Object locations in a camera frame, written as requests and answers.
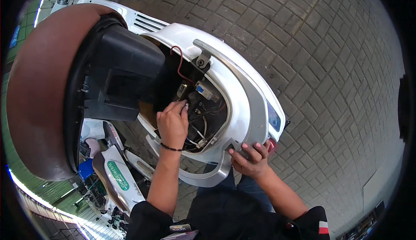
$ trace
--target taillight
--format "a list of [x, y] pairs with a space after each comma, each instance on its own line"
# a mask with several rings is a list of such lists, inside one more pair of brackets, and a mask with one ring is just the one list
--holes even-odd
[[268, 150], [268, 152], [269, 152], [269, 156], [270, 155], [272, 155], [275, 151], [276, 151], [276, 149], [278, 148], [278, 143], [276, 142], [276, 140], [275, 139], [273, 139], [272, 137], [270, 137], [269, 138], [269, 140], [270, 140], [270, 146], [269, 146], [269, 150]]

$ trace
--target hand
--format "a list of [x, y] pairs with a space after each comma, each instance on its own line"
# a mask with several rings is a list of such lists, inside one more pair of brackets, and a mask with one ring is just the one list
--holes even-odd
[[188, 136], [188, 106], [186, 100], [171, 102], [156, 114], [157, 127], [164, 145], [182, 149]]
[[244, 158], [238, 151], [230, 149], [228, 153], [231, 155], [231, 164], [236, 171], [246, 176], [252, 177], [254, 180], [262, 178], [270, 167], [267, 163], [269, 156], [268, 149], [270, 141], [266, 140], [264, 145], [255, 143], [253, 146], [243, 143], [242, 149], [248, 153], [248, 159]]

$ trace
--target black bead bracelet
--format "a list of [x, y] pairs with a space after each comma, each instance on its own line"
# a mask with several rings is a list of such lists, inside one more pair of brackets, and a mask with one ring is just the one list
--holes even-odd
[[168, 150], [176, 150], [176, 151], [182, 151], [182, 149], [174, 149], [174, 148], [171, 148], [171, 147], [168, 147], [168, 146], [166, 146], [166, 145], [164, 145], [163, 143], [160, 143], [160, 145], [163, 147], [163, 148], [165, 148], [165, 149], [168, 149]]

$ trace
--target gray pavement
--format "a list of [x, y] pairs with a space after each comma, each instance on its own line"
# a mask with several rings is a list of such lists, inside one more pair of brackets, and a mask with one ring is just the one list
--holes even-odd
[[[224, 39], [268, 82], [290, 125], [270, 166], [307, 206], [323, 206], [331, 236], [361, 218], [363, 186], [386, 154], [401, 155], [400, 44], [380, 0], [117, 0]], [[152, 156], [138, 122], [138, 153]], [[184, 160], [197, 172], [203, 165]], [[196, 187], [179, 186], [185, 218]]]

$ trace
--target scooter seat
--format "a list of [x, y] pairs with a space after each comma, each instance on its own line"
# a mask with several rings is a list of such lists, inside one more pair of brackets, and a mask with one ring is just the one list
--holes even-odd
[[111, 184], [110, 178], [107, 176], [107, 173], [105, 172], [104, 164], [105, 164], [105, 159], [100, 151], [94, 156], [94, 159], [92, 159], [92, 168], [97, 173], [98, 177], [103, 183], [107, 191], [108, 197], [111, 198], [112, 201], [114, 201], [114, 203], [116, 203], [117, 207], [120, 210], [122, 210], [123, 212], [127, 212], [128, 209], [118, 197], [117, 192], [114, 190], [114, 187]]

